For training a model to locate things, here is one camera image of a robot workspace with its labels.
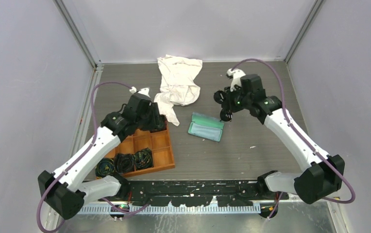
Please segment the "black sunglasses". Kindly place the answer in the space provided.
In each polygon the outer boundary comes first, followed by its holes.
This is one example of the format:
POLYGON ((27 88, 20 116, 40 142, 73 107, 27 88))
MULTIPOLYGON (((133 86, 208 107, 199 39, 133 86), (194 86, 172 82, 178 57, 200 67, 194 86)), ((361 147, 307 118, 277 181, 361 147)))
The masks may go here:
MULTIPOLYGON (((215 92, 214 95, 213 95, 214 101, 221 105, 222 101, 225 99, 224 94, 225 93, 222 90, 219 90, 219 91, 215 92)), ((224 122, 231 121, 232 117, 233 117, 233 113, 225 112, 222 108, 221 108, 221 111, 220 111, 219 115, 220 115, 221 121, 224 121, 224 122)))

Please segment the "grey-blue glasses case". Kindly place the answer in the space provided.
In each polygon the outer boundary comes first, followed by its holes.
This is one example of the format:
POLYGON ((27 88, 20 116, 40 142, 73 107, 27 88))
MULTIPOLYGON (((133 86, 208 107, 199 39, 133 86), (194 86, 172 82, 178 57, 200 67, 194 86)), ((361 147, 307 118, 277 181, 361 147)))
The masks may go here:
POLYGON ((215 117, 193 112, 188 134, 214 142, 219 142, 222 137, 224 123, 215 117))

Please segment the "white cloth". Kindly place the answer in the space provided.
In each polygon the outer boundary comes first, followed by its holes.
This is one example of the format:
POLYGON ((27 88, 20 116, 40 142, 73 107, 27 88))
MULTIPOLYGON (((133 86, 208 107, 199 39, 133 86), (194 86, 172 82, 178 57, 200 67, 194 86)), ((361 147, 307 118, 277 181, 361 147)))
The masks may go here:
POLYGON ((157 58, 161 73, 160 92, 154 97, 158 109, 169 123, 179 126, 173 109, 175 105, 193 104, 200 96, 201 88, 194 80, 202 70, 202 60, 166 55, 157 58))

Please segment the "light blue cleaning cloth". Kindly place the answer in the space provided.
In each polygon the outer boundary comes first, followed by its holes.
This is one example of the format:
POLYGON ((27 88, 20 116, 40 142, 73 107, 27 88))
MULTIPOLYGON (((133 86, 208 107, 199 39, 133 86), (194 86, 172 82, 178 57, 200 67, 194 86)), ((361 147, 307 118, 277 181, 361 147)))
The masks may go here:
POLYGON ((191 127, 190 133, 204 139, 219 142, 221 139, 222 130, 194 123, 191 127))

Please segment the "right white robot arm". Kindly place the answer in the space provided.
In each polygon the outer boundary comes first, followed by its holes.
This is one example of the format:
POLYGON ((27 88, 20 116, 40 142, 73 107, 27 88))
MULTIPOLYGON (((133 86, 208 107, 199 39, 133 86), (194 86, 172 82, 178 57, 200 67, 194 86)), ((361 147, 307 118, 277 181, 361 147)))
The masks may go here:
POLYGON ((233 113, 248 110, 278 136, 301 169, 298 174, 273 170, 259 176, 259 197, 270 199, 276 192, 286 192, 313 204, 338 191, 342 185, 339 175, 345 168, 342 157, 331 156, 317 146, 283 109, 282 102, 276 96, 266 95, 260 76, 234 76, 233 83, 214 94, 214 100, 221 105, 221 120, 231 121, 233 113))

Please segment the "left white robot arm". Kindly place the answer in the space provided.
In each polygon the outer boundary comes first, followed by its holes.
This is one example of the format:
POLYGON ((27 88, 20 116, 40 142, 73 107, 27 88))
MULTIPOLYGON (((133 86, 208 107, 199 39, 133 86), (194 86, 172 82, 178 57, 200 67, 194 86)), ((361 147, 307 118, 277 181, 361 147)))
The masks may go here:
POLYGON ((152 102, 145 88, 132 94, 123 110, 108 114, 90 141, 66 163, 52 173, 44 170, 38 176, 43 201, 67 220, 93 201, 105 197, 125 200, 130 185, 121 175, 106 175, 91 182, 84 182, 85 177, 111 149, 136 130, 157 130, 164 124, 157 103, 152 102))

